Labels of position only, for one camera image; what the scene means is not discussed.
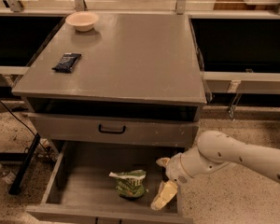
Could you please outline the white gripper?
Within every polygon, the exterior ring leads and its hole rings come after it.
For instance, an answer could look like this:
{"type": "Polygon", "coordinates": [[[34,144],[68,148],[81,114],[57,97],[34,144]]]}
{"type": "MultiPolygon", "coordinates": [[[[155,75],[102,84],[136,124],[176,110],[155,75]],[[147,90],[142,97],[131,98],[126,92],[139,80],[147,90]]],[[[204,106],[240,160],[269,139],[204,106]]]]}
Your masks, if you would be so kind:
{"type": "Polygon", "coordinates": [[[166,167],[165,173],[170,180],[160,183],[158,193],[150,205],[152,210],[161,210],[176,196],[178,185],[181,186],[188,183],[189,177],[182,167],[181,156],[182,154],[178,153],[171,159],[163,157],[156,160],[160,167],[166,167]]]}

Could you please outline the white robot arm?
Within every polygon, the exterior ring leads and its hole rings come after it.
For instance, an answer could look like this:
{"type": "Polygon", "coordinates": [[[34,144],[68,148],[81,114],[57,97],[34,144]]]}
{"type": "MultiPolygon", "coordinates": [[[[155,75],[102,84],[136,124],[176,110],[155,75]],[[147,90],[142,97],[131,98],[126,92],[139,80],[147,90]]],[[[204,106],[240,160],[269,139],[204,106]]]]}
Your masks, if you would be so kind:
{"type": "Polygon", "coordinates": [[[161,182],[150,205],[156,211],[162,210],[176,196],[178,188],[196,175],[211,174],[232,163],[280,183],[280,149],[247,144],[218,131],[203,132],[195,147],[171,158],[160,158],[156,163],[165,168],[169,178],[161,182]]]}

